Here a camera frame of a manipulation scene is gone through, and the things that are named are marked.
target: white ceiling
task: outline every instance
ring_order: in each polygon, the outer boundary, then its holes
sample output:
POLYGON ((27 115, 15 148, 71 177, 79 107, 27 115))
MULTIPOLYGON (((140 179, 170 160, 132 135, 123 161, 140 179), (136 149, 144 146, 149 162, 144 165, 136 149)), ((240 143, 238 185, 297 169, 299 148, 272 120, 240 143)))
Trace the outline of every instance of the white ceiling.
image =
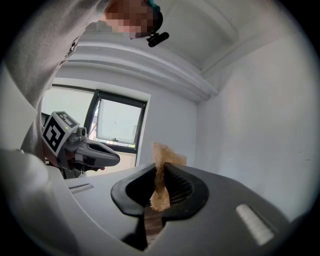
MULTIPOLYGON (((162 46, 201 70, 209 56, 234 44, 239 30, 266 12, 269 1, 155 0, 164 17, 159 32, 170 34, 162 46)), ((87 31, 103 34, 111 33, 111 28, 99 21, 90 24, 87 31)))

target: gray plastic housing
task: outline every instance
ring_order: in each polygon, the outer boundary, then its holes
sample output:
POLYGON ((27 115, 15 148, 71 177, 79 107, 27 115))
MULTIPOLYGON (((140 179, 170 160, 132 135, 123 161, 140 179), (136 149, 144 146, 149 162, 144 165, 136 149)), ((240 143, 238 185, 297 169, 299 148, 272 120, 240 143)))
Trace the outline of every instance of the gray plastic housing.
POLYGON ((199 169, 174 165, 205 182, 206 204, 189 219, 167 221, 144 251, 126 244, 138 219, 122 214, 111 198, 118 181, 154 168, 145 164, 101 176, 64 180, 59 169, 35 156, 0 150, 5 199, 25 233, 54 255, 264 255, 288 235, 283 214, 241 183, 199 169), (255 209, 272 227, 273 240, 259 246, 236 214, 238 205, 255 209))

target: brown paper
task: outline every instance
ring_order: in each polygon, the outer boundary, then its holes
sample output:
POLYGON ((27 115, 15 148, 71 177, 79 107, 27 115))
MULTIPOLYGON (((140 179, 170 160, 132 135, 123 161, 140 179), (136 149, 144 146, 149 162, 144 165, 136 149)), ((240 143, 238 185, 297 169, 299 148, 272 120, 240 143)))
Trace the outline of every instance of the brown paper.
POLYGON ((172 163, 185 166, 187 157, 177 154, 168 146, 157 142, 152 144, 152 151, 156 174, 154 180, 155 191, 150 198, 150 204, 155 211, 163 212, 170 207, 170 197, 165 187, 164 164, 172 163))

